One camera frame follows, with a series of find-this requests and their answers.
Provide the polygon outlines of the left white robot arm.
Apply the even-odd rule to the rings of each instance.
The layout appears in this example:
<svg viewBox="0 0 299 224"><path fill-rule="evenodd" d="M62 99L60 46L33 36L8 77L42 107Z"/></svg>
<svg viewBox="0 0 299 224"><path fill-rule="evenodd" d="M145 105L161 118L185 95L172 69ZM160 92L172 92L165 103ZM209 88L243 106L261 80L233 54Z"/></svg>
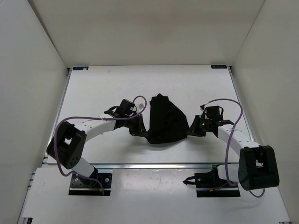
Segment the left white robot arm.
<svg viewBox="0 0 299 224"><path fill-rule="evenodd" d="M142 113L147 103L123 99L119 106L113 106L98 117L73 116L59 122L46 153L56 160L60 173L67 177L76 175L88 186L97 182L97 169L83 156L86 142L125 127L133 136L146 137Z"/></svg>

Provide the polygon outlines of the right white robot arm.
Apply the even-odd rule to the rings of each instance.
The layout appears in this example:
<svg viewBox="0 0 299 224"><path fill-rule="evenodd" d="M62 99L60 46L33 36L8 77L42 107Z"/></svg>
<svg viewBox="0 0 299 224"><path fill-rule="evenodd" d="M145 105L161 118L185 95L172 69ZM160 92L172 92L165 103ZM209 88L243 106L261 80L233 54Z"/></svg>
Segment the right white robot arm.
<svg viewBox="0 0 299 224"><path fill-rule="evenodd" d="M235 123L224 120L222 107L202 105L200 108L202 113L195 116L188 134L204 137L213 133L226 143L227 149L235 151L239 162L213 165L210 172L196 175L195 182L202 188L215 188L230 181L246 191L277 187L280 180L274 149L250 140L236 129Z"/></svg>

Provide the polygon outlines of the black skirt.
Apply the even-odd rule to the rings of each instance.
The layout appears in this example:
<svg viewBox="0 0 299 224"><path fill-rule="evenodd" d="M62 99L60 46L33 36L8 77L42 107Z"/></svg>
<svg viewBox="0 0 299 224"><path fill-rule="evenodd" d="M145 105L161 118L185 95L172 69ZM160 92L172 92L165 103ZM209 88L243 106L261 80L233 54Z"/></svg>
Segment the black skirt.
<svg viewBox="0 0 299 224"><path fill-rule="evenodd" d="M159 93L151 98L148 143L177 142L187 138L188 130L186 115L169 100L168 96Z"/></svg>

